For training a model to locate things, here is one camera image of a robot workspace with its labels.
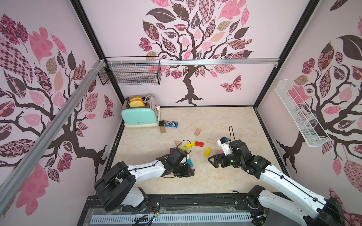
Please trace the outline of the beige rectangular block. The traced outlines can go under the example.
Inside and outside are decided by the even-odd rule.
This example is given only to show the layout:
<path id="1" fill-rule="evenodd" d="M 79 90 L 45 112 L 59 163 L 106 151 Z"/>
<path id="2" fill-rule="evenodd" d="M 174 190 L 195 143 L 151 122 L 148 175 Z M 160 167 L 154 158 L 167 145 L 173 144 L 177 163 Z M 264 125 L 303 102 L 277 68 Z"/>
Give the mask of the beige rectangular block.
<path id="1" fill-rule="evenodd" d="M 217 143 L 216 140 L 210 139 L 210 138 L 207 139 L 207 142 L 210 143 L 210 144 L 216 144 Z"/>

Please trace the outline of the yellow toast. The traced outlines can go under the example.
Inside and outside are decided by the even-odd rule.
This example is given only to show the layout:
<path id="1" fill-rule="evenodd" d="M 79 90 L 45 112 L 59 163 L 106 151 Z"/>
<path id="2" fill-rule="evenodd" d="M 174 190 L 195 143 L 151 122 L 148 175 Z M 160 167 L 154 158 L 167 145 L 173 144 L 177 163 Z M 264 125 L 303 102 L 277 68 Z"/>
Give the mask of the yellow toast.
<path id="1" fill-rule="evenodd" d="M 133 100 L 129 103 L 130 108 L 138 108 L 138 107 L 145 107 L 146 105 L 142 100 Z"/>
<path id="2" fill-rule="evenodd" d="M 130 98 L 130 99 L 129 99 L 129 102 L 132 102 L 132 101 L 143 101 L 143 98 L 142 98 L 142 97 L 133 97 L 133 98 Z"/>

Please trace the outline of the natural wood triangle block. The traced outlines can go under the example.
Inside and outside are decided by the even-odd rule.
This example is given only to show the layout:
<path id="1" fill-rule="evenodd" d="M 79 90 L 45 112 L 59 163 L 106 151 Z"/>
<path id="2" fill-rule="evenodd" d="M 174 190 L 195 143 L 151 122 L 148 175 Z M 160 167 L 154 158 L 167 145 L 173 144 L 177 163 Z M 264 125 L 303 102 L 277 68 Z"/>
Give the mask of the natural wood triangle block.
<path id="1" fill-rule="evenodd" d="M 175 141 L 174 141 L 174 143 L 175 143 L 175 145 L 176 145 L 176 146 L 178 146 L 178 145 L 180 145 L 180 143 L 181 143 L 181 142 L 180 142 L 180 141 L 175 140 Z"/>

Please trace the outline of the teal rectangular block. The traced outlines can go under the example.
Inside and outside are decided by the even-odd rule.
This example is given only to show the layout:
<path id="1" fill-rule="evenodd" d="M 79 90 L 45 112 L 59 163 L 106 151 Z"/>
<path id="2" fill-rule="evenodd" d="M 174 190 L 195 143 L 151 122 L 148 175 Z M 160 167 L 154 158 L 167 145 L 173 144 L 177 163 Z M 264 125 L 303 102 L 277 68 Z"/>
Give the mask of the teal rectangular block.
<path id="1" fill-rule="evenodd" d="M 191 159 L 188 159 L 188 160 L 187 160 L 187 164 L 189 164 L 190 167 L 193 167 L 193 166 L 194 166 L 193 163 L 192 163 L 192 161 L 191 161 Z"/>

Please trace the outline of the mint green toaster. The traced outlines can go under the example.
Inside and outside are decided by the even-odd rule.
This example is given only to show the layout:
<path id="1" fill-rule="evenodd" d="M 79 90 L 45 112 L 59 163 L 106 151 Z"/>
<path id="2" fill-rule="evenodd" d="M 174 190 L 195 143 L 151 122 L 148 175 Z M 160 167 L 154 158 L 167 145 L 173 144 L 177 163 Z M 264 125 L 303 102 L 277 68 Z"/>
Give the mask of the mint green toaster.
<path id="1" fill-rule="evenodd" d="M 145 107 L 130 108 L 129 99 L 142 97 Z M 121 111 L 122 120 L 126 128 L 145 128 L 158 126 L 161 110 L 154 94 L 127 97 Z"/>

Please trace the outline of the red block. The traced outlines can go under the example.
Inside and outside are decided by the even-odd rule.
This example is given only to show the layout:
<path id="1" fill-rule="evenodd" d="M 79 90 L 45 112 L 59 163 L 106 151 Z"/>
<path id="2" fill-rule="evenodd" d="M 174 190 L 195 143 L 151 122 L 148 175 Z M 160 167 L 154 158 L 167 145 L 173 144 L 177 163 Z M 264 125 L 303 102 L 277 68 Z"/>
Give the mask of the red block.
<path id="1" fill-rule="evenodd" d="M 203 143 L 203 142 L 196 141 L 196 142 L 195 142 L 195 146 L 197 146 L 197 147 L 204 147 L 204 143 Z"/>

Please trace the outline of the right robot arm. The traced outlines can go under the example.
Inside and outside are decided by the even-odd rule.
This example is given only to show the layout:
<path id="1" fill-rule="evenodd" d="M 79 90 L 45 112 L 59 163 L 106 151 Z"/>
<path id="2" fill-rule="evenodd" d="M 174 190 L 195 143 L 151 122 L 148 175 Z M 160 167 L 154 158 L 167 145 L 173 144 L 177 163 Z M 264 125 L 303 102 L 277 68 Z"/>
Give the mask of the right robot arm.
<path id="1" fill-rule="evenodd" d="M 223 154 L 208 158 L 215 168 L 233 166 L 242 169 L 284 194 L 284 197 L 280 197 L 262 186 L 255 185 L 245 200 L 248 207 L 254 210 L 268 208 L 301 226 L 346 225 L 342 204 L 335 198 L 325 198 L 300 185 L 264 157 L 253 155 L 246 143 L 239 139 L 230 141 L 223 137 L 217 144 L 222 148 Z"/>

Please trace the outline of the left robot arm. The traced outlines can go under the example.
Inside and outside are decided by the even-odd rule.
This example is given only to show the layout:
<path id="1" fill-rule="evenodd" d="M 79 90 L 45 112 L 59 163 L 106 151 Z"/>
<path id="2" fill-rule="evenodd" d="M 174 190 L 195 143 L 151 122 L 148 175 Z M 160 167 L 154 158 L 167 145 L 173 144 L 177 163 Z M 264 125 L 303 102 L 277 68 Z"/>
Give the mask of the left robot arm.
<path id="1" fill-rule="evenodd" d="M 138 184 L 170 174 L 177 178 L 189 178 L 194 176 L 195 170 L 187 163 L 186 157 L 177 161 L 171 155 L 135 166 L 118 162 L 95 183 L 96 197 L 99 198 L 105 211 L 112 211 L 121 205 L 143 210 L 148 197 Z"/>

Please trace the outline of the yellow toast back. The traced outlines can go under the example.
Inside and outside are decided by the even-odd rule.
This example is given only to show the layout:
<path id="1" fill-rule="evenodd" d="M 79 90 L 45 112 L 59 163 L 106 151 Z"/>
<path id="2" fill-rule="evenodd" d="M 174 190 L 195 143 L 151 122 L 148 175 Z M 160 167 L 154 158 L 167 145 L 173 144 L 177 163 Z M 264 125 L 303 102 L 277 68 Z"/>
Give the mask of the yellow toast back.
<path id="1" fill-rule="evenodd" d="M 143 98 L 142 98 L 142 97 L 133 97 L 133 98 L 130 98 L 130 99 L 129 99 L 129 102 L 132 102 L 132 101 L 143 101 Z"/>

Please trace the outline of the blue candy bag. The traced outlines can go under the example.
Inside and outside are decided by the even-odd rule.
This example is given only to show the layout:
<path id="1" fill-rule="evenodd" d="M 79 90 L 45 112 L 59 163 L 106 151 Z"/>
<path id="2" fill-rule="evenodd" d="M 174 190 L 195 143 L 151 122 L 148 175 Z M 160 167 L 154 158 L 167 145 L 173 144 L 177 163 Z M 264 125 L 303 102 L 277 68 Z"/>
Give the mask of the blue candy bag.
<path id="1" fill-rule="evenodd" d="M 177 121 L 168 121 L 168 120 L 163 120 L 163 122 L 165 123 L 166 127 L 173 127 L 173 128 L 177 128 L 179 123 Z"/>

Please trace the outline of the yellow block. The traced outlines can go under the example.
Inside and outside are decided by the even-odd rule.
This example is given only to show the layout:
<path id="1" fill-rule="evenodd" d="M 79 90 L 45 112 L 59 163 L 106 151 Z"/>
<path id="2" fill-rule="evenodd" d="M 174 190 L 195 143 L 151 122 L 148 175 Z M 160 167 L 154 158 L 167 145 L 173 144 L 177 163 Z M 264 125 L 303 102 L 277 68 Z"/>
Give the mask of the yellow block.
<path id="1" fill-rule="evenodd" d="M 192 141 L 192 142 L 188 142 L 187 144 L 186 144 L 186 147 L 189 149 L 189 148 L 191 148 L 191 147 L 193 147 L 193 146 L 195 146 L 195 143 Z"/>
<path id="2" fill-rule="evenodd" d="M 204 152 L 204 156 L 209 157 L 211 153 L 211 148 L 206 148 L 205 152 Z"/>

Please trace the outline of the yellow toast front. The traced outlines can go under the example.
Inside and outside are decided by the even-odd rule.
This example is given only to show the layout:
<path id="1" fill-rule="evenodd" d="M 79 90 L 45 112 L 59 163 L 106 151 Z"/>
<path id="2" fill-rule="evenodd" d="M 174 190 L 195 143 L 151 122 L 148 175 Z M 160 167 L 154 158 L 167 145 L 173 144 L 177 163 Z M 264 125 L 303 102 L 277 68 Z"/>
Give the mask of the yellow toast front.
<path id="1" fill-rule="evenodd" d="M 146 105 L 142 100 L 133 100 L 129 103 L 130 108 L 138 108 L 138 107 L 145 107 Z"/>

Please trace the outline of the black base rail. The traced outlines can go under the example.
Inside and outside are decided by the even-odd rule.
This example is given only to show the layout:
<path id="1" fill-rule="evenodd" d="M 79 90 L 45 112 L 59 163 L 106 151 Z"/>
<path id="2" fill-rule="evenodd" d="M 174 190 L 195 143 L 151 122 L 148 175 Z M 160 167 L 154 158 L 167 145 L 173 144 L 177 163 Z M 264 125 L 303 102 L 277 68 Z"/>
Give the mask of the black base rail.
<path id="1" fill-rule="evenodd" d="M 112 211 L 105 211 L 100 200 L 94 196 L 88 197 L 77 225 L 90 226 L 93 215 L 123 215 L 123 214 L 178 214 L 178 213 L 250 213 L 252 222 L 223 222 L 223 223 L 177 223 L 131 226 L 296 226 L 297 222 L 270 210 L 259 208 L 254 210 L 246 204 L 247 195 L 237 191 L 226 194 L 178 194 L 178 195 L 148 195 L 148 204 L 144 210 L 125 205 L 118 206 Z"/>

